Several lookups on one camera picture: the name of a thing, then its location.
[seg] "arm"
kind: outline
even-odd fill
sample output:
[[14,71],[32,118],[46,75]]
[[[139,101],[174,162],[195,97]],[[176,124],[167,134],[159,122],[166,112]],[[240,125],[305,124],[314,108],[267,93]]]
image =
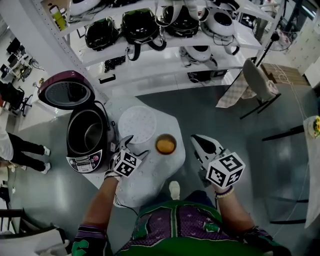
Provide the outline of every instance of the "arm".
[[[215,185],[213,187],[217,193],[228,190]],[[287,248],[276,243],[265,230],[255,226],[253,219],[240,205],[234,192],[218,198],[218,203],[222,222],[231,233],[239,236],[247,244],[260,248],[264,253],[272,252],[273,254],[270,255],[291,256]]]
[[107,230],[117,185],[118,180],[114,177],[104,180],[83,218],[84,225]]
[[[223,193],[228,189],[213,186],[217,193]],[[250,215],[240,205],[236,194],[233,192],[226,197],[218,198],[222,221],[232,233],[241,234],[252,229],[255,224]]]
[[0,160],[0,167],[8,167],[10,163],[5,160]]
[[72,245],[72,256],[112,255],[107,227],[118,180],[108,177],[92,199]]

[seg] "round white plate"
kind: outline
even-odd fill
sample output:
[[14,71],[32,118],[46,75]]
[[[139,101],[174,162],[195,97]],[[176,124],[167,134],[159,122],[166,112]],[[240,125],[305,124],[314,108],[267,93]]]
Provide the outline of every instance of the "round white plate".
[[156,131],[155,113],[146,106],[132,106],[122,113],[118,130],[122,138],[133,135],[132,144],[140,144],[149,140]]

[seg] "yellow bottle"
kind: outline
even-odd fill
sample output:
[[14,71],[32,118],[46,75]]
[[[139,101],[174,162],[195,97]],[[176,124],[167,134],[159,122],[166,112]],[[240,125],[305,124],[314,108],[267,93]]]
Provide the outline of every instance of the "yellow bottle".
[[52,5],[49,10],[52,14],[52,17],[55,19],[55,22],[58,24],[60,30],[64,30],[67,27],[67,22],[62,16],[58,6]]

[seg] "sneaker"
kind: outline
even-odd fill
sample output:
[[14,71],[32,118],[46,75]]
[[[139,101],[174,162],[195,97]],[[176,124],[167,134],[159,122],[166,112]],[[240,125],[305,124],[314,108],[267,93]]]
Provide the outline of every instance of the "sneaker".
[[50,170],[51,168],[51,164],[49,162],[44,164],[45,169],[43,171],[41,171],[42,174],[47,174],[47,172]]
[[45,146],[43,146],[43,148],[44,148],[44,154],[46,155],[46,156],[50,156],[50,149],[49,148],[47,148],[47,147],[45,147]]
[[16,168],[13,165],[9,165],[8,168],[11,170],[11,172],[15,172]]
[[171,181],[169,190],[172,200],[180,200],[180,185],[177,181]]

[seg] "gray floor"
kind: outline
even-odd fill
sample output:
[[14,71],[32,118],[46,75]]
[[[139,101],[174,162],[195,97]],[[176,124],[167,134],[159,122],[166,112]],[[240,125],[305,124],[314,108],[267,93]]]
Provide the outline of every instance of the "gray floor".
[[[246,163],[245,172],[236,184],[236,194],[252,215],[257,225],[266,229],[275,239],[288,247],[293,255],[303,255],[312,239],[318,235],[319,218],[308,229],[303,224],[280,226],[269,220],[285,220],[294,204],[274,199],[297,199],[301,193],[308,162],[303,133],[262,142],[261,139],[302,124],[297,101],[289,85],[278,87],[282,93],[269,108],[239,117],[257,106],[254,99],[240,100],[235,106],[215,108],[225,87],[202,87],[140,96],[144,103],[175,116],[178,119],[186,150],[185,163],[170,178],[181,186],[181,197],[204,189],[197,172],[200,164],[193,154],[192,134],[217,139],[224,147],[235,151]],[[317,114],[316,99],[308,86],[295,87],[307,116]],[[23,130],[19,135],[51,149],[52,169],[47,175],[32,169],[10,174],[9,184],[16,188],[12,207],[23,207],[26,213],[41,225],[54,223],[73,239],[78,225],[97,189],[82,175],[74,172],[65,159],[66,129],[69,116],[56,118]],[[207,193],[213,198],[213,190]],[[301,199],[308,198],[309,173]],[[305,218],[307,204],[295,208],[290,220]],[[129,209],[112,210],[108,228],[111,247],[117,251],[131,236],[136,216]]]

